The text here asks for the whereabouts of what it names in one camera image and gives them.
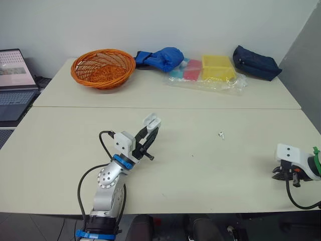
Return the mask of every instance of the blue ring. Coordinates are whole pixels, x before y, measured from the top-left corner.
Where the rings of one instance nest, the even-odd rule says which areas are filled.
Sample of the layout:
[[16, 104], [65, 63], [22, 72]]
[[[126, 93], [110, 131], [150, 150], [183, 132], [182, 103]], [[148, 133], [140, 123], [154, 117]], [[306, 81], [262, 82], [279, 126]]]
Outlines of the blue ring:
[[114, 234], [96, 234], [96, 233], [88, 233], [82, 230], [77, 230], [76, 237], [86, 237], [91, 239], [106, 239], [106, 240], [115, 240], [116, 235]]
[[113, 156], [113, 158], [117, 161], [119, 161], [121, 164], [123, 164], [127, 169], [132, 169], [133, 168], [133, 165], [126, 162], [124, 159], [122, 159], [120, 156], [118, 156], [117, 154], [115, 154]]

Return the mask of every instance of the navy blue pouch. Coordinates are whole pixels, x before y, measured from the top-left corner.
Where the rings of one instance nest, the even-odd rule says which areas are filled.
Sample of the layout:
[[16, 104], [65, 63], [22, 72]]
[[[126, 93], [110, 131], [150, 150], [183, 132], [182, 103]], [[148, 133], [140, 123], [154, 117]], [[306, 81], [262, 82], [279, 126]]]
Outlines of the navy blue pouch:
[[233, 61], [236, 68], [268, 81], [282, 72], [273, 58], [256, 54], [240, 45], [233, 53]]

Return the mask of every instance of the laptop screen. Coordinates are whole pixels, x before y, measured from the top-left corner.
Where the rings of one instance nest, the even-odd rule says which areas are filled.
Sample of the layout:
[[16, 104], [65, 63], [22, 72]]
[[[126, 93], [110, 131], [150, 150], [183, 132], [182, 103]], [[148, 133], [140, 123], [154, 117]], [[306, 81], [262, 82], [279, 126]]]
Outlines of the laptop screen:
[[19, 49], [0, 50], [0, 90], [37, 88]]

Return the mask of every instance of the green cable tie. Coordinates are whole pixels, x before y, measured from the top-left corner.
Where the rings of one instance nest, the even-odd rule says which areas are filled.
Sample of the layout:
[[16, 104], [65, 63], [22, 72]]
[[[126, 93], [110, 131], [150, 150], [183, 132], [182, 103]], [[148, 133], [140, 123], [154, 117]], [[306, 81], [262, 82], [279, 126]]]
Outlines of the green cable tie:
[[320, 162], [319, 162], [319, 157], [318, 157], [318, 154], [320, 152], [320, 150], [318, 150], [317, 147], [313, 147], [313, 150], [314, 150], [314, 163], [316, 165], [316, 168], [317, 168], [317, 171], [319, 172], [319, 175], [321, 176], [321, 165], [320, 165]]

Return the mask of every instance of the white robotic arm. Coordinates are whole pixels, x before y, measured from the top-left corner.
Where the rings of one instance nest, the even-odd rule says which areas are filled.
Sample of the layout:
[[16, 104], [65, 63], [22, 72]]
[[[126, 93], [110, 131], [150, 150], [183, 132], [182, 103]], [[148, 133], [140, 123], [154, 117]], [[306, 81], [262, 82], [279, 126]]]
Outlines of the white robotic arm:
[[300, 187], [300, 180], [321, 180], [321, 152], [317, 147], [314, 147], [313, 150], [313, 154], [309, 154], [297, 147], [278, 144], [275, 152], [276, 161], [280, 166], [274, 168], [272, 178], [286, 181], [288, 197], [296, 207], [301, 209], [321, 208], [321, 201], [308, 207], [298, 205], [293, 200], [289, 187], [289, 180], [293, 180], [294, 187]]
[[98, 174], [97, 191], [89, 220], [84, 230], [77, 231], [82, 241], [115, 239], [126, 199], [125, 178], [144, 155], [150, 160], [154, 159], [147, 150], [158, 134], [161, 119], [152, 113], [144, 119], [143, 124], [144, 128], [135, 137], [127, 132], [108, 133], [114, 138], [114, 147], [121, 154], [115, 154], [109, 165]]

